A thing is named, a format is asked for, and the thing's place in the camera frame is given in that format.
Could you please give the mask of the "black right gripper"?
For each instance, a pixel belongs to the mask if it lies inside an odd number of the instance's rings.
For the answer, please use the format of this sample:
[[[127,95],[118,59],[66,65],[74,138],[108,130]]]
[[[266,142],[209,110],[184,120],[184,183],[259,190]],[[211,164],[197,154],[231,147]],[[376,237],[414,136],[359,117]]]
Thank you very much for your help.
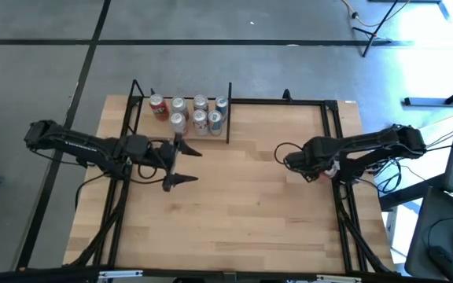
[[[306,182],[313,182],[322,175],[333,178],[340,169],[340,149],[339,138],[313,137],[304,144],[303,152],[287,154],[284,162],[289,167],[296,167],[295,172]]]

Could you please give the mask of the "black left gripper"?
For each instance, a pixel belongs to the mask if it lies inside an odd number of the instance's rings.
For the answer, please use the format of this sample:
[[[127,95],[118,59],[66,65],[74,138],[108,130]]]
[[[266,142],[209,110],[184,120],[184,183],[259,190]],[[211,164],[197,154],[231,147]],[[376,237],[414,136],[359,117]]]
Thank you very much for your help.
[[[198,177],[174,173],[177,151],[183,155],[202,156],[201,153],[192,149],[186,143],[181,134],[175,134],[175,142],[169,140],[150,141],[147,149],[148,165],[166,172],[166,176],[163,179],[163,190],[167,193],[178,184],[198,180]]]

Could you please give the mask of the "plain silver beverage can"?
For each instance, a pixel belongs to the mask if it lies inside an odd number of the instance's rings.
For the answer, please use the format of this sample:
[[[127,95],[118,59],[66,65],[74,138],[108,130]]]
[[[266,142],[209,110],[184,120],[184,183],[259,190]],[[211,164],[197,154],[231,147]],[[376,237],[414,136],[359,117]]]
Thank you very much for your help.
[[[173,112],[169,116],[171,129],[175,134],[186,135],[188,131],[188,123],[186,117],[181,112]]]

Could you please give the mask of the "silver Diet Coke can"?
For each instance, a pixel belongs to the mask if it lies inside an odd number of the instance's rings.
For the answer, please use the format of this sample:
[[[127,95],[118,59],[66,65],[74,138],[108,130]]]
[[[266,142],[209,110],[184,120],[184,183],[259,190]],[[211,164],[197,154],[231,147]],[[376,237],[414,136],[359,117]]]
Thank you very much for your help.
[[[202,94],[198,94],[193,98],[193,110],[203,110],[208,112],[209,101],[208,98]]]
[[[208,135],[208,113],[205,110],[195,110],[192,115],[192,122],[196,135]]]

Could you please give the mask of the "blue silver Red Bull can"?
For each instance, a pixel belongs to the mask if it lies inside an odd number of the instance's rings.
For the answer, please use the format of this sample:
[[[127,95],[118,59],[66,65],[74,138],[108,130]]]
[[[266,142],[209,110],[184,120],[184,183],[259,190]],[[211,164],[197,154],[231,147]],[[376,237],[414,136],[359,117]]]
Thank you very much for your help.
[[[229,100],[227,97],[220,96],[215,99],[215,110],[225,116],[228,111]]]
[[[219,136],[222,133],[223,116],[222,113],[214,110],[208,114],[208,129],[211,135]]]

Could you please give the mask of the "silver raspberry lime can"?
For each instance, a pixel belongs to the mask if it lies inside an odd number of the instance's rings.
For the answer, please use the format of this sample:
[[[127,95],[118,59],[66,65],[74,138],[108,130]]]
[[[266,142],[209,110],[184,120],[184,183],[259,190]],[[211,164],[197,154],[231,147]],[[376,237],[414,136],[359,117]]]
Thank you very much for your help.
[[[171,111],[182,113],[185,116],[186,120],[190,118],[188,104],[184,97],[173,97],[171,99]]]

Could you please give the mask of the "red orange beverage can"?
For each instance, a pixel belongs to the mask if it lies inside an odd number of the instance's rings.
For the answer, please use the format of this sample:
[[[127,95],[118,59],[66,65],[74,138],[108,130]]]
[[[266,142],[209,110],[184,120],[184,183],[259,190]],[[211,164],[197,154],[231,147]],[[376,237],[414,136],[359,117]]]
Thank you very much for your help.
[[[154,116],[160,121],[168,120],[170,112],[164,97],[160,94],[152,94],[149,98],[149,106]]]

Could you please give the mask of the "light wooden shelf board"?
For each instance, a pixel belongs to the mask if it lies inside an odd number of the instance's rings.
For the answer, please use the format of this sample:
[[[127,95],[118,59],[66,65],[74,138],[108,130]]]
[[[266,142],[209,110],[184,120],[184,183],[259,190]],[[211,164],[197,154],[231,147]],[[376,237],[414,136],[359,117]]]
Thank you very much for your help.
[[[212,135],[210,133],[208,133],[207,135],[198,135],[192,121],[193,99],[187,98],[186,102],[187,108],[189,109],[190,118],[187,121],[187,132],[183,136],[185,139],[219,140],[224,142],[227,141],[229,128],[226,120],[222,125],[222,133],[220,135]],[[158,120],[155,117],[153,110],[149,106],[149,99],[147,97],[145,97],[142,102],[142,109],[139,115],[137,133],[146,135],[151,138],[173,138],[175,136],[175,133],[173,132],[171,124],[168,120]]]

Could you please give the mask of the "black floor stand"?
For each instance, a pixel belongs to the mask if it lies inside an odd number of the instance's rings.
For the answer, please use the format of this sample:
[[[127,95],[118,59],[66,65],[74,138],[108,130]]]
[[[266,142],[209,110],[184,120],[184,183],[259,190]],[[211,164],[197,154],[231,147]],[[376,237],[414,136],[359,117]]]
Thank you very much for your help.
[[[446,98],[405,97],[403,105],[414,107],[453,107],[453,94]]]

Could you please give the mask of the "grey desk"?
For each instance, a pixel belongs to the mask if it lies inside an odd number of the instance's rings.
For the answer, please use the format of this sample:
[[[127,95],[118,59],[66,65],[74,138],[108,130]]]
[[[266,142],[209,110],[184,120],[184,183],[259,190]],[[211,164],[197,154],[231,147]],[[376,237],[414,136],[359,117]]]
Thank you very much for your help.
[[[446,278],[430,259],[429,250],[434,247],[442,249],[453,259],[453,197],[431,189],[423,198],[404,264],[409,275],[440,280]]]

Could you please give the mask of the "black computer mouse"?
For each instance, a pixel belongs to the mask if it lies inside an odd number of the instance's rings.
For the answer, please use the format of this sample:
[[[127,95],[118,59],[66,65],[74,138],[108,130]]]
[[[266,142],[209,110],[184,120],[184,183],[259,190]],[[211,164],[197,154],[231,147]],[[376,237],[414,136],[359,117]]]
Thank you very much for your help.
[[[429,246],[428,257],[433,265],[449,280],[453,282],[453,255],[442,246]]]

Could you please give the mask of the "black metal shelf frame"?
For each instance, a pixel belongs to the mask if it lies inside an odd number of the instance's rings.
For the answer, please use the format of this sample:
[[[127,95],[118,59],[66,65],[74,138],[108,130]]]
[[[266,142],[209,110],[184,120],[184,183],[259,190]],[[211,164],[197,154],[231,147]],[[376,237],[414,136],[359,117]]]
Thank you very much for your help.
[[[225,120],[227,121],[227,125],[229,128],[229,133],[227,134],[227,141],[225,141],[227,144],[230,142],[230,117],[231,117],[230,107],[232,102],[231,88],[232,88],[231,83],[229,83],[228,95],[226,96],[229,100],[229,105],[227,114],[225,115],[225,119],[223,120],[223,124]],[[145,95],[143,93],[142,88],[138,84],[138,81],[136,79],[133,79],[131,82],[131,88],[127,98],[127,107],[123,118],[123,135],[138,134],[137,129],[139,115],[142,109],[142,102],[145,97],[149,99],[149,95]],[[171,138],[151,138],[151,139],[171,139]]]

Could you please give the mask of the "black metal table frame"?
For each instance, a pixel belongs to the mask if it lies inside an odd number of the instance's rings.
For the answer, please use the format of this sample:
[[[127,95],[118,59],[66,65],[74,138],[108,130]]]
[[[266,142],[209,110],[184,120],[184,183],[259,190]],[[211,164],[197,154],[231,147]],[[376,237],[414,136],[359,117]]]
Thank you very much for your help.
[[[187,140],[202,156],[180,156],[178,173],[197,181],[164,192],[134,170],[120,221],[93,263],[146,276],[216,280],[316,280],[371,274],[337,217],[337,203],[386,265],[392,265],[376,191],[305,182],[281,163],[314,136],[359,134],[352,102],[235,98],[230,142]]]

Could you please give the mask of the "silver metal bracket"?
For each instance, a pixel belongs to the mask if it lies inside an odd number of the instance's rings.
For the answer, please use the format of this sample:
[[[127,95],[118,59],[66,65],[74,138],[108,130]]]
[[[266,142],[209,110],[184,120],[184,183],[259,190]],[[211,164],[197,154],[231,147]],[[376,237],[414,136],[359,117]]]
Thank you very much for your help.
[[[112,280],[119,278],[142,277],[142,270],[103,270],[98,274],[98,279]]]
[[[324,283],[363,283],[360,277],[338,276],[329,274],[317,274],[315,281]]]

